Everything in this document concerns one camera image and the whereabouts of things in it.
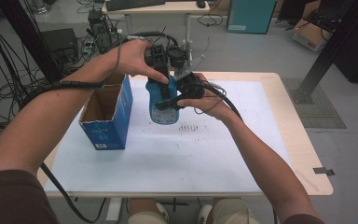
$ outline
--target brown sleeve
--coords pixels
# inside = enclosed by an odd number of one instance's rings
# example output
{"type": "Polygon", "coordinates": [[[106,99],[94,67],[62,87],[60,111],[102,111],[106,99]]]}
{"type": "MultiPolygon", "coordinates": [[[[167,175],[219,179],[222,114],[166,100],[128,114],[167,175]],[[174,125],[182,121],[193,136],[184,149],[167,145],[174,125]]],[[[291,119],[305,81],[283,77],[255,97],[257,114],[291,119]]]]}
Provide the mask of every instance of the brown sleeve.
{"type": "Polygon", "coordinates": [[[311,215],[297,214],[287,218],[283,224],[324,224],[324,222],[311,215]]]}
{"type": "Polygon", "coordinates": [[[59,223],[39,181],[19,170],[0,171],[0,223],[59,223]]]}

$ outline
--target blue bottle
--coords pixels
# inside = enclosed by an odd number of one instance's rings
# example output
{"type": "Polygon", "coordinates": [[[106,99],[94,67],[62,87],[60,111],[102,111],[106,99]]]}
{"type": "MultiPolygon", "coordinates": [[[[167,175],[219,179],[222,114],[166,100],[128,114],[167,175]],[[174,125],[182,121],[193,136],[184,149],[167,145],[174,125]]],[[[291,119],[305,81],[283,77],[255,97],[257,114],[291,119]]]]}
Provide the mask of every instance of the blue bottle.
{"type": "Polygon", "coordinates": [[[169,101],[177,96],[176,82],[173,76],[169,75],[170,83],[162,84],[153,79],[149,79],[146,83],[146,89],[150,94],[149,114],[153,122],[157,124],[174,124],[179,120],[179,111],[173,107],[159,110],[157,103],[169,101]]]}

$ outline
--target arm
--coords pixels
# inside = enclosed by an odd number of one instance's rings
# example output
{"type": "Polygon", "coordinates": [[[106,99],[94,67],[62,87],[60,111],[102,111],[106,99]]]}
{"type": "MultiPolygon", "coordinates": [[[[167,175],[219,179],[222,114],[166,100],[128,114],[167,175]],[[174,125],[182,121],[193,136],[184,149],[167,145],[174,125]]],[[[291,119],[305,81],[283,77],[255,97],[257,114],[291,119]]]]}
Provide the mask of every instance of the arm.
{"type": "MultiPolygon", "coordinates": [[[[117,73],[143,74],[168,83],[161,73],[145,64],[144,51],[150,44],[133,40],[121,46],[117,73]]],[[[112,75],[117,49],[92,59],[63,80],[98,83],[112,75]]],[[[62,139],[92,90],[48,91],[33,99],[0,134],[0,171],[25,170],[33,175],[62,139]]]]}
{"type": "MultiPolygon", "coordinates": [[[[212,96],[209,91],[205,96],[212,96]]],[[[317,217],[309,196],[290,167],[269,146],[261,141],[220,98],[204,97],[199,100],[182,100],[180,106],[194,106],[210,116],[222,120],[229,129],[242,157],[257,185],[271,202],[283,223],[295,214],[317,217]]]]}

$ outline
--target label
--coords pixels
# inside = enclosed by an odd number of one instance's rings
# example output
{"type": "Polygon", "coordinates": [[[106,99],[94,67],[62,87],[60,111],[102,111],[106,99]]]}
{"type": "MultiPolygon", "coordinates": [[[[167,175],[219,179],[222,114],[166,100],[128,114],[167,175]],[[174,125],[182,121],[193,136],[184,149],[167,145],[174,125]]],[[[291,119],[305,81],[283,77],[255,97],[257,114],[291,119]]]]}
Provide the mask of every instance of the label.
{"type": "Polygon", "coordinates": [[[97,148],[107,148],[106,144],[95,144],[97,148]]]}
{"type": "Polygon", "coordinates": [[[246,25],[229,25],[228,30],[246,30],[246,25]]]}
{"type": "Polygon", "coordinates": [[[159,124],[173,124],[177,121],[176,110],[174,108],[158,110],[153,106],[151,117],[154,122],[159,124]]]}

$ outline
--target hand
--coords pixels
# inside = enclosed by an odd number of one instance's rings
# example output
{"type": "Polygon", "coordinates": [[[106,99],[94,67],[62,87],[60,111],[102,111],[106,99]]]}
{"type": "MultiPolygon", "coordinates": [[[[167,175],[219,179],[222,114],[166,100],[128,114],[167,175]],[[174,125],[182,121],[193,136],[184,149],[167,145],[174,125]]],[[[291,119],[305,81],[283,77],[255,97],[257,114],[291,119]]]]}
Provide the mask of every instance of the hand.
{"type": "MultiPolygon", "coordinates": [[[[155,79],[158,82],[168,84],[168,79],[160,72],[149,67],[145,63],[145,49],[152,44],[143,40],[131,40],[121,45],[117,71],[131,76],[143,75],[155,79]]],[[[106,53],[106,56],[117,58],[118,47],[106,53]]]]}
{"type": "MultiPolygon", "coordinates": [[[[201,81],[208,82],[205,76],[201,73],[195,73],[201,81]]],[[[180,100],[177,103],[179,106],[192,106],[196,107],[205,114],[215,117],[216,119],[223,119],[225,116],[231,115],[234,113],[231,108],[229,108],[222,98],[217,96],[211,91],[205,90],[204,96],[201,99],[185,99],[180,100]]]]}

